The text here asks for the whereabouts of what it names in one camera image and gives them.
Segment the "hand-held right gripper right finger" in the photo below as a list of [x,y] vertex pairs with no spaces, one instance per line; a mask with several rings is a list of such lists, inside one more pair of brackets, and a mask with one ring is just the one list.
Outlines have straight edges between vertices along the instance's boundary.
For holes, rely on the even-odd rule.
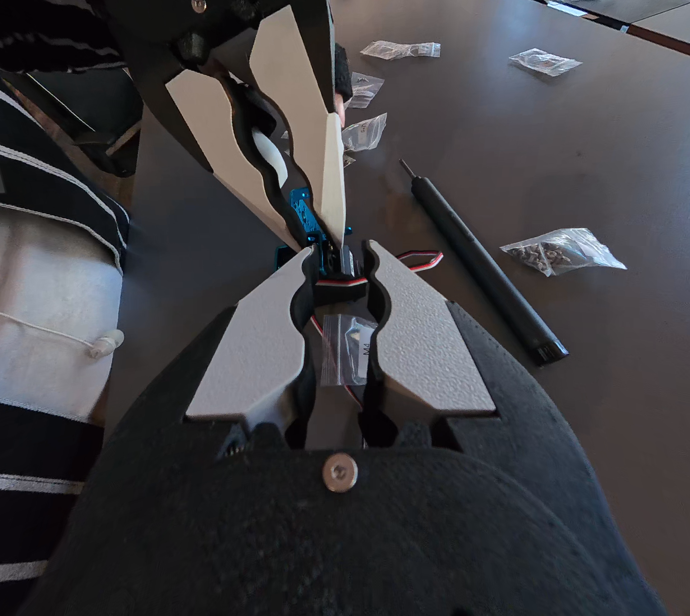
[[367,241],[369,312],[377,329],[369,365],[390,420],[491,416],[496,405],[450,302],[380,243]]

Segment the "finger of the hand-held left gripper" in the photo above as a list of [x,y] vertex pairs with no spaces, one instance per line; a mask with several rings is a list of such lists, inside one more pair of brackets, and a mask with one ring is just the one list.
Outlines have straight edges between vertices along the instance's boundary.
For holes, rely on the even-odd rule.
[[346,194],[340,118],[324,102],[291,6],[260,22],[249,66],[258,90],[286,119],[291,157],[310,185],[315,215],[332,243],[342,246]]
[[285,220],[269,201],[259,166],[247,155],[254,147],[252,135],[242,147],[233,125],[233,107],[222,83],[213,77],[184,69],[166,84],[187,128],[201,148],[211,171],[225,188],[292,250],[304,244],[295,240]]

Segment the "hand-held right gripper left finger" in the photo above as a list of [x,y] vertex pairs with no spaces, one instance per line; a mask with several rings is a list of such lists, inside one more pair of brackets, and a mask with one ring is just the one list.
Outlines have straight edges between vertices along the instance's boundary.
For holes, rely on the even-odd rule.
[[308,247],[237,303],[188,419],[310,418],[315,374],[304,330],[317,276]]

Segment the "blue bracket servo assembly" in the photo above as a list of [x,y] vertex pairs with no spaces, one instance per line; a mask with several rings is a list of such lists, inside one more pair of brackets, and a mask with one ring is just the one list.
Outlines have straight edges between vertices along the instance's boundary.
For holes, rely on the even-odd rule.
[[295,298],[310,290],[313,306],[354,302],[367,294],[367,278],[347,244],[337,247],[325,228],[317,221],[310,207],[311,194],[305,188],[290,192],[290,206],[306,233],[305,254],[288,245],[275,249],[275,276],[287,288],[294,290]]

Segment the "dark brown desk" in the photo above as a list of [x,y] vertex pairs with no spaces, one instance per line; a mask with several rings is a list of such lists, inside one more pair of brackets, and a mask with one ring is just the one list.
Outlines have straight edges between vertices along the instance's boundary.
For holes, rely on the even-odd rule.
[[[331,0],[350,67],[384,79],[378,147],[345,169],[354,252],[442,249],[424,279],[530,368],[580,439],[626,543],[689,614],[689,57],[532,0]],[[437,42],[439,58],[364,56]],[[509,62],[541,49],[582,65]],[[535,369],[410,193],[432,180],[565,345]],[[587,228],[627,270],[546,277],[500,248]]]

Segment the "person's left hand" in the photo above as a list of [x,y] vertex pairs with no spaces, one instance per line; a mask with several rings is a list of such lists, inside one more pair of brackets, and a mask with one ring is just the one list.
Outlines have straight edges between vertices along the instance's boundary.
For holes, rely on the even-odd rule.
[[334,105],[341,128],[346,124],[346,103],[353,96],[349,59],[344,47],[335,43],[334,54]]

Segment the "small clear bag of screws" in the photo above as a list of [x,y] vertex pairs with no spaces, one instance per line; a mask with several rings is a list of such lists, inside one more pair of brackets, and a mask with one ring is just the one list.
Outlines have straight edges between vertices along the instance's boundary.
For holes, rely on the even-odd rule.
[[351,74],[352,97],[344,103],[345,109],[365,109],[384,85],[384,79],[358,72]]
[[512,55],[509,62],[548,77],[562,76],[582,65],[576,59],[564,58],[537,48]]

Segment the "clear bag with handwritten mark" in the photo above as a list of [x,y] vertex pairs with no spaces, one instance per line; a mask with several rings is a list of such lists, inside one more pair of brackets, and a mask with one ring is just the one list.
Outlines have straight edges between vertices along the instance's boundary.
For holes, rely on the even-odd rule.
[[386,126],[387,113],[350,125],[341,132],[345,152],[356,153],[375,149]]

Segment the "clear bag with white label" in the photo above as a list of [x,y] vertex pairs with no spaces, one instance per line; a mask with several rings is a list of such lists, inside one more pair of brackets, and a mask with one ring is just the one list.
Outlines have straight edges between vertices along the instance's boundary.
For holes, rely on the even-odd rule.
[[322,325],[323,387],[365,387],[377,324],[347,314],[325,315]]

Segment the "long crumpled clear bag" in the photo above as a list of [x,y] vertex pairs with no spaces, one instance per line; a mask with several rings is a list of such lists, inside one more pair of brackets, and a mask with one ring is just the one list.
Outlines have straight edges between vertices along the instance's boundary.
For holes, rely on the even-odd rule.
[[423,42],[414,44],[399,44],[395,42],[378,40],[370,42],[360,54],[377,59],[391,61],[404,58],[439,58],[441,44],[437,42]]

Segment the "black electric screwdriver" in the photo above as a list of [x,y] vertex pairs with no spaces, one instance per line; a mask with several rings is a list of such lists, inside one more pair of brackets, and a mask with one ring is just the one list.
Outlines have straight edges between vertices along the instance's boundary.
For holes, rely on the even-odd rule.
[[508,279],[431,180],[416,175],[403,159],[399,159],[399,162],[410,177],[414,198],[532,361],[543,366],[566,358],[569,351]]

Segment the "dark chair with pale piping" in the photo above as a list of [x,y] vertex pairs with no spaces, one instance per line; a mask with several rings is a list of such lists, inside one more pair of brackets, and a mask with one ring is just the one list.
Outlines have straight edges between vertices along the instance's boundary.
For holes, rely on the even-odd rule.
[[1,78],[51,118],[101,171],[119,178],[134,175],[143,101],[124,68],[2,71]]

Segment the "clear bag of many screws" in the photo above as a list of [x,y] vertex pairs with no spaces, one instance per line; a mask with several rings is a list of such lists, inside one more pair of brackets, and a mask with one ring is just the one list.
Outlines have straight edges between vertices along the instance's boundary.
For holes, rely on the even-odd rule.
[[606,245],[582,227],[558,229],[504,245],[500,250],[546,277],[588,267],[627,270]]

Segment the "person's torso striped shirt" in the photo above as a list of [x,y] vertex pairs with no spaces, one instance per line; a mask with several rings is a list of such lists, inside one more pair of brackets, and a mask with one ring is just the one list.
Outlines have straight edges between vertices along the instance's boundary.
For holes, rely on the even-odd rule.
[[2,84],[2,614],[46,570],[101,451],[128,223]]

